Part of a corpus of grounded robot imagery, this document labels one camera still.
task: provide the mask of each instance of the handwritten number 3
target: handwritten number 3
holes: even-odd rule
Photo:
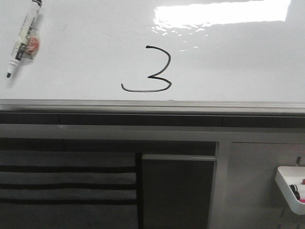
[[[144,90],[143,91],[143,90],[130,90],[130,89],[127,89],[126,87],[124,87],[123,84],[121,84],[123,90],[128,91],[128,92],[161,92],[161,91],[165,91],[165,90],[167,90],[171,87],[172,82],[170,82],[169,80],[164,79],[162,77],[157,77],[157,75],[160,75],[161,73],[163,73],[167,69],[167,67],[169,66],[169,64],[171,62],[171,55],[167,51],[165,51],[163,49],[160,49],[158,47],[147,45],[146,48],[147,49],[158,49],[158,50],[164,52],[168,56],[168,61],[167,61],[166,66],[161,71],[159,71],[158,73],[155,73],[153,75],[148,76],[148,79],[163,80],[163,81],[167,82],[168,83],[167,87],[162,88],[162,89],[158,89],[158,90]]]

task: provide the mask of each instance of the white plastic holder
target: white plastic holder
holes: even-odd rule
[[[290,209],[297,215],[305,215],[305,203],[296,199],[289,185],[301,185],[305,179],[305,167],[279,166],[275,181],[282,191]]]

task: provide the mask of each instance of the whiteboard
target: whiteboard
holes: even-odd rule
[[[303,0],[45,0],[39,52],[7,79],[29,5],[0,0],[0,99],[305,102]],[[172,86],[124,91],[168,85],[146,45]]]

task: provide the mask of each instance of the gray fabric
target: gray fabric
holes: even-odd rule
[[[0,165],[133,167],[135,154],[99,152],[0,151]],[[0,184],[135,184],[135,173],[14,173],[0,172]],[[13,199],[136,199],[136,190],[65,188],[0,189]],[[136,205],[26,205],[0,203],[0,229],[137,229]]]

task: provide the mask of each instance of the wall-mounted bin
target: wall-mounted bin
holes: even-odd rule
[[[305,203],[302,203],[303,193],[305,194],[305,185],[302,184],[303,179],[305,179],[305,167],[279,166],[277,168],[275,181],[290,209],[298,215],[305,215]],[[299,192],[294,192],[290,187],[291,185],[294,185],[296,189],[298,187],[299,190],[296,191]]]

